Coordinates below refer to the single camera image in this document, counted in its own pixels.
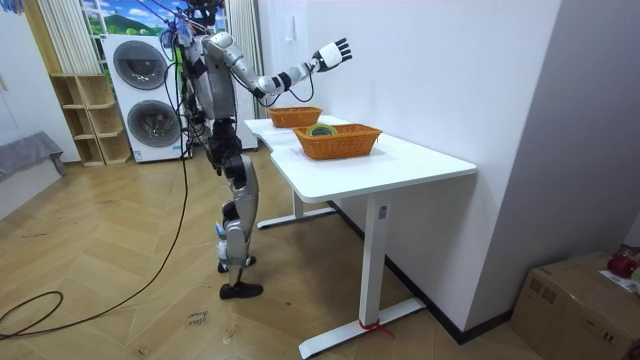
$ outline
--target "herringbone floor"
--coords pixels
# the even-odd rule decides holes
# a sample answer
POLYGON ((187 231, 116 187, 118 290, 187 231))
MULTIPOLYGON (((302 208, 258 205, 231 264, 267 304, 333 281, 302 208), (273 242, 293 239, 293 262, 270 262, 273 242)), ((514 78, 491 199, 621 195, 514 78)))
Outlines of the herringbone floor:
MULTIPOLYGON (((258 219, 291 213, 287 183, 267 149, 252 153, 260 179, 258 219)), ((0 359, 299 359, 298 344, 357 319, 362 242, 336 216, 254 231, 258 263, 245 280, 262 296, 220 301, 214 224, 228 198, 226 181, 203 154, 187 163, 190 197, 176 250, 147 291, 98 320, 42 336, 0 342, 0 359)), ((173 240, 184 187, 180 163, 70 167, 68 175, 0 221, 0 313, 58 289, 55 315, 34 330, 99 312, 153 276, 173 240)), ((382 305, 410 297, 385 273, 382 305)), ((10 333, 55 302, 18 311, 10 333)), ((319 359, 539 359, 502 326, 459 347, 423 311, 384 332, 338 346, 319 359)))

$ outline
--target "shelving unit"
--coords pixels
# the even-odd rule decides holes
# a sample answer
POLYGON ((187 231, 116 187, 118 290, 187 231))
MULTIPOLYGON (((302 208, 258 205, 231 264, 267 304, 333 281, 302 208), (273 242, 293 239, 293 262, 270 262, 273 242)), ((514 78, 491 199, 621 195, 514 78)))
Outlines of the shelving unit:
POLYGON ((125 163, 131 157, 109 79, 98 74, 51 74, 84 166, 125 163))

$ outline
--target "washing machine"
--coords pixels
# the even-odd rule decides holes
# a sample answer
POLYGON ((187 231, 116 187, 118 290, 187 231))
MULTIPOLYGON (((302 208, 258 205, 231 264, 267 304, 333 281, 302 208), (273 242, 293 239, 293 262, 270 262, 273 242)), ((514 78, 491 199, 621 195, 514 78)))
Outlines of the washing machine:
POLYGON ((178 104, 175 65, 163 53, 171 50, 155 36, 109 34, 102 46, 136 162, 179 158, 187 136, 171 105, 178 104))

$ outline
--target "wicker basket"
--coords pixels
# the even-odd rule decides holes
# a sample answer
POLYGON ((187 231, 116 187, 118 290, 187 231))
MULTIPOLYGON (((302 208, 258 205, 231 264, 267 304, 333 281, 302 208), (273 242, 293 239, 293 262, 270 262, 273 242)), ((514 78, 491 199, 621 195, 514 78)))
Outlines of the wicker basket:
POLYGON ((312 159, 339 159, 369 155, 381 130, 360 125, 335 125, 336 135, 308 136, 307 128, 293 129, 304 153, 312 159))
POLYGON ((311 126, 318 122, 322 109, 314 107, 292 107, 268 109, 275 127, 311 126))

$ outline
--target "desk leg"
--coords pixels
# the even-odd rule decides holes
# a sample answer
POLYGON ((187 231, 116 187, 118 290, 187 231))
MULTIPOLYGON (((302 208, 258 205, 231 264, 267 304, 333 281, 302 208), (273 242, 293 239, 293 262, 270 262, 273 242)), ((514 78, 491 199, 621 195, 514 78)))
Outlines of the desk leg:
POLYGON ((266 229, 271 226, 290 224, 300 220, 306 220, 322 215, 333 214, 336 212, 333 208, 330 207, 318 210, 303 211, 302 199, 300 199, 300 197, 294 190, 292 190, 291 192, 293 193, 293 215, 260 221, 258 224, 256 224, 258 229, 266 229))
POLYGON ((363 329, 360 326, 360 322, 363 325, 372 325, 379 321, 380 324, 384 325, 426 307, 422 301, 413 298, 380 311, 380 291, 382 290, 389 210, 389 200, 386 194, 376 193, 369 195, 364 237, 359 321, 351 322, 304 341, 298 347, 303 359, 370 331, 363 329))

